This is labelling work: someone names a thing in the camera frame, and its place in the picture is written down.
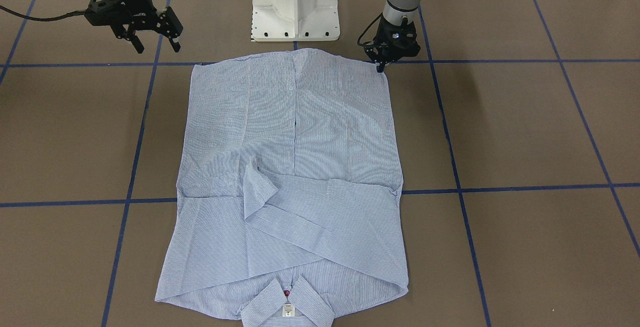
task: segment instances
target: black cable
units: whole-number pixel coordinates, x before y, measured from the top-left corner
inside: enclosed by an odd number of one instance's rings
[[[9,8],[6,8],[6,6],[2,6],[0,5],[0,10],[3,10],[5,12],[9,12],[10,14],[14,15],[14,16],[18,16],[21,18],[24,18],[25,20],[29,20],[29,21],[37,21],[37,22],[52,22],[52,21],[60,21],[63,20],[65,18],[69,18],[69,17],[73,17],[73,16],[82,16],[85,14],[85,10],[74,10],[73,12],[69,12],[63,15],[58,15],[58,17],[48,17],[48,18],[39,18],[39,17],[31,17],[30,15],[25,15],[22,13],[18,13],[14,10],[10,10]]]
[[[382,13],[378,14],[377,17],[375,17],[375,19],[373,21],[371,21],[371,23],[365,28],[364,32],[362,32],[362,34],[358,37],[358,46],[360,46],[360,47],[375,47],[375,45],[371,44],[373,42],[372,40],[370,40],[369,42],[364,42],[364,43],[361,43],[361,40],[364,37],[364,35],[367,33],[367,31],[369,31],[371,26],[373,26],[373,24],[375,24],[375,22],[378,21],[380,18],[382,18]]]

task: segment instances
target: shirt tag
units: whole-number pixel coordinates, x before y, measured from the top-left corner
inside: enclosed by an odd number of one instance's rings
[[[285,303],[282,306],[282,317],[296,317],[296,307],[293,304]]]

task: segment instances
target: blue striped dress shirt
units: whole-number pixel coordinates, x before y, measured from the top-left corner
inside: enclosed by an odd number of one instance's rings
[[[402,184],[375,65],[317,49],[196,65],[155,300],[244,327],[330,327],[402,297]]]

